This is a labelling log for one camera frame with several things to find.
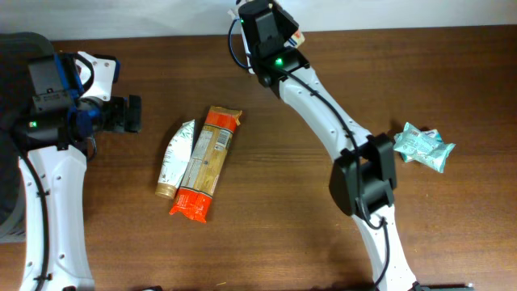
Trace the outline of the teal wet wipes pack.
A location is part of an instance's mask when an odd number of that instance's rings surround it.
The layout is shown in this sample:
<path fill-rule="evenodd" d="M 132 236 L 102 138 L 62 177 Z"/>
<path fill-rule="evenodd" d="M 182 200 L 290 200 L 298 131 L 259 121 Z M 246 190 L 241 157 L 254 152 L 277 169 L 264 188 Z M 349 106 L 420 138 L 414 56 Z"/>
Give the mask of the teal wet wipes pack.
<path fill-rule="evenodd" d="M 437 141 L 422 132 L 407 122 L 403 131 L 395 135 L 393 150 L 397 151 L 405 162 L 417 161 L 443 173 L 446 160 L 456 145 Z"/>

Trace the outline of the orange spaghetti package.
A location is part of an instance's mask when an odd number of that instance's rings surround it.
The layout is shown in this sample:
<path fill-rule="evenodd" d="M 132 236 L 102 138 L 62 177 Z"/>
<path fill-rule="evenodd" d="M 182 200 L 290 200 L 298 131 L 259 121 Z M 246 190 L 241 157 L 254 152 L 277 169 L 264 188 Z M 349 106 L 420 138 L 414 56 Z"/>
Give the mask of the orange spaghetti package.
<path fill-rule="evenodd" d="M 170 215 L 206 222 L 233 135 L 242 111 L 212 106 L 198 136 Z"/>

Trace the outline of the white bamboo print tube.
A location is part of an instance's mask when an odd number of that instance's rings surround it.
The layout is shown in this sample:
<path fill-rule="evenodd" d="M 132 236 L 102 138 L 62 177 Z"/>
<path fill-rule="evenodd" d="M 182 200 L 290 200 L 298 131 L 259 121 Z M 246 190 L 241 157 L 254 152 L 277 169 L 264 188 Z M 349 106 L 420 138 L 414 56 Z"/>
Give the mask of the white bamboo print tube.
<path fill-rule="evenodd" d="M 173 200 L 191 158 L 195 120 L 182 124 L 168 142 L 155 190 L 157 196 Z"/>

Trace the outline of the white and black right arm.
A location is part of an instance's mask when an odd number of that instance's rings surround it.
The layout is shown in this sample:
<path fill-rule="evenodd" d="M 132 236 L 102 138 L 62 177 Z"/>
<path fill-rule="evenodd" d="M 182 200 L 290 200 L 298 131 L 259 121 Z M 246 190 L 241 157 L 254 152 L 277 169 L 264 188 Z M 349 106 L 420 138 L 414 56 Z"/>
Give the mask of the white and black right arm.
<path fill-rule="evenodd" d="M 375 290 L 420 290 L 395 222 L 397 175 L 393 143 L 372 135 L 334 100 L 299 51 L 299 25 L 276 1 L 238 1 L 249 67 L 259 82 L 295 110 L 326 148 L 333 167 L 330 194 L 357 225 L 372 266 Z"/>

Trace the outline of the white yellow wipes bag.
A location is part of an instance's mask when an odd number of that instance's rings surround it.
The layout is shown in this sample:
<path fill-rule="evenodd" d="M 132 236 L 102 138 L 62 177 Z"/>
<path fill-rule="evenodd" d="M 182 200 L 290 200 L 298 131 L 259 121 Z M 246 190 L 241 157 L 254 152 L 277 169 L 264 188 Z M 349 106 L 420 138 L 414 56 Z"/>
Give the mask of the white yellow wipes bag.
<path fill-rule="evenodd" d="M 303 43 L 305 42 L 305 37 L 303 32 L 298 29 L 296 32 L 294 32 L 284 43 L 285 47 L 289 48 L 299 48 Z"/>

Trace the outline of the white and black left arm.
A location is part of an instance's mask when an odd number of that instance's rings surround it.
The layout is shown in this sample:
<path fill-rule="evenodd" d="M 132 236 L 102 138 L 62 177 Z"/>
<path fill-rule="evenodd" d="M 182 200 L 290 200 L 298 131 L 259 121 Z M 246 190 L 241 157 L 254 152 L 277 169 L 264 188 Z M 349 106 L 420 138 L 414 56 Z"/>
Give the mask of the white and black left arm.
<path fill-rule="evenodd" d="M 139 133 L 141 97 L 112 95 L 120 62 L 85 52 L 29 62 L 32 105 L 10 130 L 26 213 L 23 290 L 92 290 L 82 206 L 95 134 Z"/>

